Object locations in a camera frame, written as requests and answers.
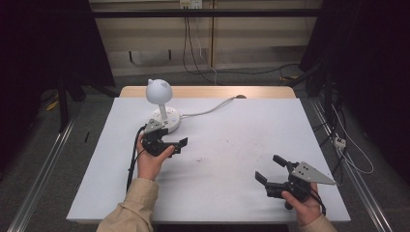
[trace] white electronic device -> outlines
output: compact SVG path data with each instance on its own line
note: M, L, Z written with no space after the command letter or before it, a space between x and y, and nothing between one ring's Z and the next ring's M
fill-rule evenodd
M181 115L175 108L165 106L172 99L172 88L168 82L149 79L146 96L148 102L159 106L159 109L154 110L151 119L160 122L168 129L168 133L175 131L181 124Z

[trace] beige sleeve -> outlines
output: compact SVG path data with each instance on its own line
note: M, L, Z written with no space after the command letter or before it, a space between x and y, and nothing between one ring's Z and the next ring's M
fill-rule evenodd
M158 192L155 182L134 179L124 202L100 222L97 231L154 231L151 217Z
M324 215L321 215L309 225L299 227L299 230L301 232L337 232Z

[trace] cable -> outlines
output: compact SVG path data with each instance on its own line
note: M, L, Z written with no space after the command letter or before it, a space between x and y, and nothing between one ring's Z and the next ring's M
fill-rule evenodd
M332 105L332 109L333 111L336 113L337 119L341 125L341 128L343 129L343 131L345 132L346 136L349 138L349 140L359 149L359 151L362 152L362 154L365 156L365 158L368 160L368 162L370 163L371 166L371 171L364 171L362 169L360 169L359 167L357 167L355 164L353 164L353 162L351 160L349 160L343 153L341 153L341 155L346 159L346 162L349 163L351 166L353 166L357 171L362 172L364 174L371 174L374 171L374 166L373 163L371 162L371 160L368 158L368 156L366 155L366 153L353 141L353 139L349 136L349 134L347 133L346 129L344 128L344 126L341 124L341 120L338 117L337 111L335 109L335 107Z
M132 149L132 159L131 159L131 164L130 164L130 168L129 168L129 176L128 176L128 180L127 180L127 191L130 188L130 185L131 185L131 182L132 182L132 174L133 174L133 171L135 170L135 163L138 160L139 155L141 155L141 153L143 153L145 151L145 149L144 149L135 156L136 143L138 142L138 137L141 134L141 132L145 130L146 127L147 127L147 125L145 125L144 127L141 127L138 130L138 132L136 133L136 136L135 136L135 141L133 143L133 149Z
M199 32L199 20L198 20L198 17L196 18L196 35L195 35L195 38L196 38L196 42L198 43L198 46L199 46L199 56L202 58L202 60L205 62L205 63L207 63L207 61L204 59L204 57L202 56L202 46L201 46L201 42L199 41L199 39L198 39L198 32ZM215 85L217 85L217 79L218 79L218 73L217 73L217 71L214 69L214 68L212 68L211 66L210 66L210 69L211 70L213 70L214 71L214 73L215 73L215 77L214 77L214 82L215 82Z
M185 17L185 42L184 42L184 55L183 55L184 68L188 73L200 74L205 80L214 83L214 81L212 81L212 80L208 79L207 77L205 77L205 75L203 75L203 73L199 70L198 66L196 65L195 56L193 55L193 47L192 47L191 39L190 39L190 53L192 55L193 63L195 64L196 70L198 72L191 72L187 69L187 66L185 64L185 51L186 51L186 48L187 48L187 36L190 39L190 20L187 17Z
M212 108L212 109L210 109L210 110L207 110L207 111L205 111L205 112L193 113L193 114L183 114L183 115L181 115L181 118L184 119L184 118L188 118L188 117L193 117L193 116L198 116L198 115L203 115L203 114L207 114L207 113L214 112L215 110L221 108L224 104L229 103L229 102L232 102L232 101L233 101L234 99L236 99L236 98L237 98L237 97L229 98L229 99L223 101L222 103L220 103L219 105L217 105L216 107L214 107L214 108Z
M311 198L313 198L313 200L315 200L317 203L319 203L319 205L322 207L322 214L325 216L326 215L326 207L325 204L323 204L322 198L320 197L319 193L314 190L313 188L310 188L310 190L312 190L316 195L314 195L313 193L311 193L311 191L307 191L306 189L298 186L298 185L294 185L295 188L304 191L305 193L307 193Z

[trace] hand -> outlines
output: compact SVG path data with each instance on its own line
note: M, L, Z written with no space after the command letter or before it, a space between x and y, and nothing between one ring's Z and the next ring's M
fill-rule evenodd
M317 192L317 184L310 183L312 189ZM305 226L311 224L314 220L320 217L322 214L320 211L320 205L313 198L309 197L307 201L301 203L290 192L283 191L281 193L283 199L287 201L296 210L296 217L299 226Z
M158 174L161 171L162 163L174 152L175 147L169 146L165 149L159 156L154 157L151 156L147 151L145 151L144 147L142 146L141 140L144 135L141 134L138 137L138 141L136 143L136 151L139 154L138 157L138 178L144 178L151 181L155 181Z

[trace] power strip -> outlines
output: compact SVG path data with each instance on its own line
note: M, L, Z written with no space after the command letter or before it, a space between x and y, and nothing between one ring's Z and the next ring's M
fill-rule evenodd
M344 150L344 148L346 147L346 140L339 138L339 137L335 137L335 147L339 148L341 151Z
M180 0L181 9L202 9L202 0Z

